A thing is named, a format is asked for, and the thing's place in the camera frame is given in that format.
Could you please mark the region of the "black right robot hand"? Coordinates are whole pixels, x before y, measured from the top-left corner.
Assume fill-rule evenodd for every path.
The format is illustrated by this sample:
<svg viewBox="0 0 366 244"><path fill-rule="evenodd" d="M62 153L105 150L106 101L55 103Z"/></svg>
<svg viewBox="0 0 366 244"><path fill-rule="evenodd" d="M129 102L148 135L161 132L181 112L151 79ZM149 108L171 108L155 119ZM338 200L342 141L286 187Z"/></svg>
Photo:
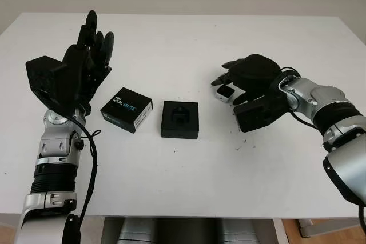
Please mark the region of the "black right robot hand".
<svg viewBox="0 0 366 244"><path fill-rule="evenodd" d="M262 97L271 83L281 74L279 65L260 54L251 54L246 58L226 62L222 65L228 71L215 79L211 85L228 85L230 83L243 90L234 105L250 102Z"/></svg>

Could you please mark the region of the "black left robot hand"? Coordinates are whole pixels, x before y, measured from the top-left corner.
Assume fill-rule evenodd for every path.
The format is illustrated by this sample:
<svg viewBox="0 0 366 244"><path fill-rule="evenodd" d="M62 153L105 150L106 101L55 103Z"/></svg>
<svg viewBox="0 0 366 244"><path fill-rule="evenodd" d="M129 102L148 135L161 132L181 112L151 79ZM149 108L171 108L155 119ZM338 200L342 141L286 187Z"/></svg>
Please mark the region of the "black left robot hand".
<svg viewBox="0 0 366 244"><path fill-rule="evenodd" d="M97 14L90 10L80 28L77 43L69 46L62 60L67 68L64 79L71 85L71 90L61 102L68 113L78 108L85 116L90 115L90 101L112 70L109 62L113 46L113 32L103 34L98 31Z"/></svg>

